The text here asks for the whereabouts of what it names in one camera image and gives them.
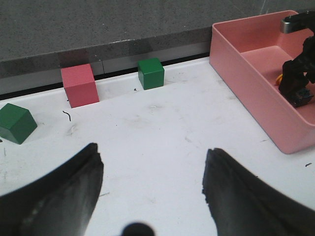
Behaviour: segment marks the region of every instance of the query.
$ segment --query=small orange object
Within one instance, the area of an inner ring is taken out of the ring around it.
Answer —
[[[276,79],[276,85],[280,85],[280,83],[281,83],[281,80],[282,80],[282,76],[283,76],[283,74],[281,74],[281,75],[279,75],[278,77],[277,77],[277,79]]]

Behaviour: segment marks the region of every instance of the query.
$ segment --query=pink block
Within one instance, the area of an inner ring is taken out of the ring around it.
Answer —
[[[315,99],[294,108],[275,85],[282,65],[302,52],[309,29],[280,32],[283,11],[216,23],[212,27],[210,64],[284,153],[315,145]],[[315,93],[315,85],[307,88]]]
[[[61,75],[72,108],[99,102],[90,64],[63,68]]]

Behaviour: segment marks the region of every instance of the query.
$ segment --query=white table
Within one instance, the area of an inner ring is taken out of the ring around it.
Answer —
[[[165,66],[165,85],[152,90],[137,73],[97,81],[100,102],[74,109],[63,88],[1,101],[29,109],[38,128],[22,145],[0,143],[0,194],[95,142],[104,182],[86,236],[117,236],[133,221],[157,236],[216,236],[201,191],[207,149],[218,147],[315,209],[315,149],[281,153],[208,60]]]

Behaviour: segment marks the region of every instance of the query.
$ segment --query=green cube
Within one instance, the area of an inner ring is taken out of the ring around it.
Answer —
[[[36,127],[28,109],[7,103],[0,110],[0,136],[4,139],[21,144]]]
[[[164,85],[164,68],[157,58],[138,61],[138,77],[144,90]]]

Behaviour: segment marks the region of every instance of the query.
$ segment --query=pink tray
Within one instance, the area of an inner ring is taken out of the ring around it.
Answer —
[[[285,61],[302,52],[309,29],[280,32],[283,11],[213,24],[210,64],[278,148],[293,153],[315,145],[315,103],[293,108],[279,93],[276,78]],[[315,86],[308,85],[315,94]]]

